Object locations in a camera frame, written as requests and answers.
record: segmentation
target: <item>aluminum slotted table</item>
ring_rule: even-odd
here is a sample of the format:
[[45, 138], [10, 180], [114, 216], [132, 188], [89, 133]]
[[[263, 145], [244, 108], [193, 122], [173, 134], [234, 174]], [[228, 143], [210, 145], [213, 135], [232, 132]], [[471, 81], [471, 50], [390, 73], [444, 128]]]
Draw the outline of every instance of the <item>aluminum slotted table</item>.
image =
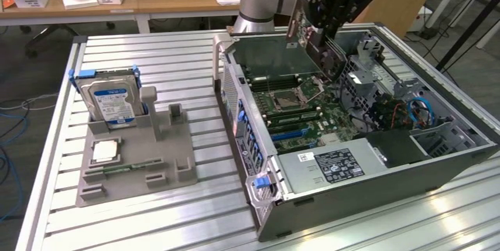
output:
[[201, 182], [75, 207], [89, 113], [66, 75], [18, 250], [500, 248], [500, 158], [474, 166], [426, 195], [284, 239], [257, 241], [212, 87], [212, 39], [222, 32], [77, 38], [66, 74], [71, 68], [107, 70], [137, 64], [144, 85], [157, 86], [157, 108], [184, 104]]

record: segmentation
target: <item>power supply label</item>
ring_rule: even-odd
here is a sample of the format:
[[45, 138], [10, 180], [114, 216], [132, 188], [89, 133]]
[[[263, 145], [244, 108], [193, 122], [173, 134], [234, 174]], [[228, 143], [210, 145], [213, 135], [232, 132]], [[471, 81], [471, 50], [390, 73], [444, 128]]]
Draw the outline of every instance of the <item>power supply label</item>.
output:
[[315, 156], [329, 183], [336, 183], [366, 175], [349, 149], [336, 150]]

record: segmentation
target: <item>floor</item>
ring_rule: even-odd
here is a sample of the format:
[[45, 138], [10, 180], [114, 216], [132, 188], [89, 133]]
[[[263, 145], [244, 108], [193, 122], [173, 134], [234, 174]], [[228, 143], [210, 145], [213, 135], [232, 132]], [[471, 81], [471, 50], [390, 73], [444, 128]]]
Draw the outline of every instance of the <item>floor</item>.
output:
[[[442, 0], [428, 0], [428, 6], [436, 8]], [[448, 9], [443, 16], [450, 14], [454, 6], [463, 0], [452, 0]], [[436, 58], [442, 58], [448, 52], [456, 39], [460, 37], [467, 24], [472, 22], [484, 5], [475, 4], [463, 18], [459, 26], [448, 30], [450, 38], [442, 39], [435, 49], [432, 50]], [[500, 18], [500, 13], [494, 12], [489, 20], [475, 32], [470, 41], [466, 43], [467, 48], [487, 31], [497, 20]], [[230, 18], [212, 18], [212, 28], [221, 29], [230, 24]], [[200, 28], [200, 18], [197, 19], [172, 19], [157, 20], [152, 22], [152, 27], [157, 32], [168, 32], [173, 30], [197, 30]], [[83, 35], [112, 35], [138, 33], [137, 25], [132, 21], [122, 21], [116, 23], [116, 29], [109, 30], [105, 23], [94, 23], [90, 25], [73, 25], [74, 29]], [[66, 61], [71, 46], [71, 37], [65, 31], [57, 32], [51, 35], [39, 46], [39, 57], [29, 59], [25, 56], [23, 45], [30, 38], [43, 30], [43, 26], [33, 26], [34, 32], [29, 35], [23, 34], [19, 27], [10, 27], [6, 34], [0, 35], [0, 55], [3, 55], [0, 64], [0, 90], [2, 100], [27, 99], [43, 94], [58, 92], [61, 80], [66, 69]], [[418, 40], [415, 34], [408, 34], [408, 37]], [[500, 86], [497, 84], [500, 76], [500, 50], [498, 43], [500, 34], [497, 35], [489, 43], [484, 50], [472, 48], [468, 54], [463, 57], [460, 62], [451, 69], [451, 74], [455, 77], [462, 89], [470, 94], [476, 102], [500, 119]], [[423, 43], [431, 47], [436, 38]], [[422, 43], [408, 42], [411, 47], [420, 53], [426, 54], [427, 49]], [[431, 56], [428, 61], [436, 64]], [[39, 100], [34, 104], [34, 108], [55, 104], [55, 98]], [[10, 115], [23, 115], [22, 110], [3, 112]], [[19, 209], [15, 215], [21, 218], [25, 214], [27, 200], [30, 198], [31, 187], [35, 181], [37, 170], [39, 166], [39, 159], [43, 152], [46, 134], [53, 118], [53, 110], [30, 112], [30, 126], [26, 133], [17, 141], [6, 146], [9, 156], [11, 157], [21, 177], [21, 183], [25, 192], [23, 209]], [[17, 123], [15, 119], [0, 117], [0, 133], [3, 133]], [[7, 182], [0, 186], [0, 217], [17, 205], [18, 192], [17, 183], [13, 176]], [[14, 250], [18, 241], [18, 234], [22, 227], [22, 219], [11, 219], [0, 222], [0, 250]]]

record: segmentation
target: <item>network cable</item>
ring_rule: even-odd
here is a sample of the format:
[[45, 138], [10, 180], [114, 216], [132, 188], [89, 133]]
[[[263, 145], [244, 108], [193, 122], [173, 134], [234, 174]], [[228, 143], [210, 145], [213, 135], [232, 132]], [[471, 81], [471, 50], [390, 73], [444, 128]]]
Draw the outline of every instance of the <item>network cable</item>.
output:
[[6, 115], [6, 114], [0, 114], [0, 116], [3, 116], [3, 117], [6, 117], [6, 118], [17, 118], [17, 119], [21, 120], [21, 122], [25, 123], [25, 124], [23, 124], [23, 128], [22, 128], [22, 130], [18, 132], [18, 134], [15, 134], [15, 136], [14, 136], [13, 138], [10, 138], [7, 141], [0, 142], [0, 146], [6, 146], [6, 145], [9, 145], [10, 143], [13, 143], [14, 140], [17, 140], [17, 139], [23, 135], [23, 133], [26, 132], [26, 129], [27, 129], [27, 127], [29, 127], [29, 122], [27, 122], [27, 118], [23, 117], [23, 116], [18, 116], [18, 115]]
[[[25, 99], [13, 99], [13, 100], [7, 100], [7, 101], [0, 102], [0, 105], [7, 103], [7, 102], [17, 102], [17, 101], [22, 101], [23, 104], [27, 102]], [[27, 118], [30, 110], [31, 110], [30, 109], [30, 104], [27, 104], [26, 106], [27, 106], [27, 109], [26, 109], [23, 118]], [[10, 134], [10, 132], [18, 127], [18, 125], [22, 124], [22, 122], [23, 122], [23, 119], [21, 119], [18, 121], [18, 123], [0, 135], [0, 138], [3, 138], [7, 134]]]
[[18, 203], [17, 203], [17, 206], [7, 212], [6, 215], [2, 216], [0, 218], [0, 223], [9, 219], [9, 217], [18, 211], [18, 209], [22, 208], [23, 206], [23, 186], [22, 186], [22, 182], [21, 182], [21, 179], [19, 179], [19, 175], [18, 175], [18, 170], [17, 170], [17, 166], [15, 164], [13, 163], [11, 159], [9, 158], [7, 156], [7, 152], [6, 150], [0, 147], [0, 150], [3, 152], [3, 155], [0, 155], [0, 160], [5, 162], [5, 164], [7, 165], [7, 167], [10, 168], [10, 171], [9, 172], [13, 172], [13, 175], [15, 177], [15, 182], [17, 182], [17, 185], [18, 185]]
[[[0, 110], [5, 110], [5, 111], [9, 111], [9, 110], [13, 110], [13, 109], [29, 109], [30, 108], [30, 104], [34, 103], [37, 100], [39, 99], [45, 99], [45, 98], [50, 98], [50, 97], [57, 97], [59, 95], [59, 93], [53, 93], [53, 94], [45, 94], [42, 96], [38, 96], [35, 98], [30, 98], [27, 100], [23, 100], [23, 103], [18, 106], [11, 106], [9, 108], [5, 108], [5, 107], [0, 107]], [[19, 99], [15, 99], [15, 100], [9, 100], [9, 101], [3, 101], [0, 104], [5, 104], [6, 102], [13, 102], [13, 101], [21, 101]], [[43, 109], [50, 109], [50, 108], [54, 108], [55, 105], [51, 105], [51, 106], [45, 106], [42, 108], [30, 108], [33, 111], [39, 111], [39, 110], [43, 110]]]

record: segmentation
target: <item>pcie slot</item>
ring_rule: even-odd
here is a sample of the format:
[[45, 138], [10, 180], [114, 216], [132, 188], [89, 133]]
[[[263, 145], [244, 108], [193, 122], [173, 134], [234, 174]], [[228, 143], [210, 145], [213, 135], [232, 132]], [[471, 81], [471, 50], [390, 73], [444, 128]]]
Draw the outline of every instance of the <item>pcie slot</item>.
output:
[[269, 128], [268, 131], [269, 131], [269, 134], [273, 135], [273, 134], [277, 134], [277, 133], [296, 131], [299, 129], [300, 129], [300, 125], [293, 124], [293, 125], [285, 125], [285, 126], [279, 126], [279, 127]]
[[308, 150], [311, 148], [312, 148], [311, 145], [292, 147], [292, 148], [289, 148], [287, 150], [279, 150], [279, 154], [293, 153], [293, 152], [299, 152], [300, 150]]
[[303, 118], [303, 119], [297, 119], [297, 120], [293, 120], [293, 121], [291, 121], [291, 122], [275, 122], [273, 124], [272, 124], [272, 126], [288, 126], [288, 125], [293, 125], [293, 124], [297, 124], [297, 123], [300, 123], [300, 122], [308, 122], [308, 121], [317, 121], [320, 119], [320, 116], [316, 116], [316, 117], [313, 117], [313, 118]]
[[299, 109], [296, 111], [287, 111], [287, 112], [283, 112], [280, 114], [269, 114], [268, 115], [268, 119], [269, 118], [277, 118], [280, 116], [288, 116], [288, 115], [299, 115], [299, 114], [304, 114], [307, 112], [319, 112], [317, 108], [316, 107], [312, 107], [312, 108], [308, 108], [308, 109]]
[[293, 89], [297, 87], [296, 83], [281, 83], [281, 84], [252, 84], [252, 91], [253, 92], [267, 92], [267, 91], [276, 91], [281, 89]]
[[287, 139], [304, 137], [304, 135], [308, 133], [308, 130], [309, 130], [309, 128], [305, 128], [305, 129], [299, 130], [299, 131], [292, 131], [292, 132], [288, 132], [288, 133], [281, 133], [281, 134], [272, 135], [272, 140], [276, 142], [276, 141], [281, 141], [281, 140], [287, 140]]

